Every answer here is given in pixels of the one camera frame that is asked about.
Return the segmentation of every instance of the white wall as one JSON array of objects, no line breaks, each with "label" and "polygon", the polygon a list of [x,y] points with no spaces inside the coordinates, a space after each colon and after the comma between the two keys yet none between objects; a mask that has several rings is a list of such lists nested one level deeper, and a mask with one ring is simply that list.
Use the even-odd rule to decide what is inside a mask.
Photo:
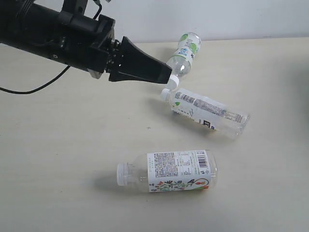
[{"label": "white wall", "polygon": [[[88,0],[87,16],[97,6]],[[116,20],[116,38],[177,41],[186,31],[203,40],[309,36],[309,0],[112,0],[103,13]],[[60,10],[62,0],[37,3]]]}]

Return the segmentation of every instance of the robotic arm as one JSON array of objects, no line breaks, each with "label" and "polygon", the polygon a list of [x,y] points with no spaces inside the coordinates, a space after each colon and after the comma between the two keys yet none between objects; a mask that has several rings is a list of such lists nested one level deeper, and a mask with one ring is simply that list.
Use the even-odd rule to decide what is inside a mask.
[{"label": "robotic arm", "polygon": [[[127,37],[114,39],[114,19],[84,16],[87,0],[64,0],[60,12],[34,1],[0,0],[0,43],[84,70],[96,79],[107,72],[112,82],[168,82],[168,65]],[[99,0],[94,2],[102,8]]]}]

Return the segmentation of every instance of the table surface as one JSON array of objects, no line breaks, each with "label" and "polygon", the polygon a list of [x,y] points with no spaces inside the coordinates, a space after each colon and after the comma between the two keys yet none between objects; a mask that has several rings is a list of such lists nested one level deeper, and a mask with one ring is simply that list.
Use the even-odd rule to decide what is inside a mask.
[{"label": "table surface", "polygon": [[[176,43],[138,44],[166,62]],[[0,48],[2,87],[33,89],[63,65]],[[309,228],[309,38],[203,42],[182,87],[251,119],[236,141],[175,116],[162,85],[71,69],[29,96],[0,93],[3,232],[303,232]],[[211,149],[207,191],[138,194],[116,166]]]}]

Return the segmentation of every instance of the clear plastic bottle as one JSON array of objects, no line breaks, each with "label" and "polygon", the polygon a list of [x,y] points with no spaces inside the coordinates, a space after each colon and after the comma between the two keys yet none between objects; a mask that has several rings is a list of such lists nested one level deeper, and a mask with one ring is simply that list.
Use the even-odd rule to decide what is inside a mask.
[{"label": "clear plastic bottle", "polygon": [[148,153],[117,168],[117,183],[142,192],[212,188],[218,170],[209,150]]},{"label": "clear plastic bottle", "polygon": [[172,75],[166,88],[171,90],[177,88],[179,82],[190,72],[193,59],[200,48],[201,39],[195,33],[188,32],[180,38],[177,50],[167,62],[172,68]]},{"label": "clear plastic bottle", "polygon": [[230,109],[208,97],[184,88],[171,91],[165,88],[161,100],[168,102],[172,111],[217,130],[232,139],[242,134],[250,115]]}]

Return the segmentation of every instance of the bottle cap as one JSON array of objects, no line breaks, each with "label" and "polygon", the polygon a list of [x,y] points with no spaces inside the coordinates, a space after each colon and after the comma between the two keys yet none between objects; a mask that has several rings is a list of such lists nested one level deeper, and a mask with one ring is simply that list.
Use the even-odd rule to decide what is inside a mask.
[{"label": "bottle cap", "polygon": [[128,167],[127,163],[119,163],[117,167],[117,184],[119,186],[127,185]]},{"label": "bottle cap", "polygon": [[179,78],[176,75],[172,74],[169,77],[169,82],[165,85],[165,88],[174,90],[178,87],[178,85],[179,85]]},{"label": "bottle cap", "polygon": [[161,100],[164,101],[164,102],[166,102],[166,101],[167,101],[167,98],[168,98],[168,95],[169,95],[170,92],[171,92],[171,90],[168,89],[168,88],[163,89],[163,90],[162,90],[162,93],[161,93],[161,95],[160,95]]}]

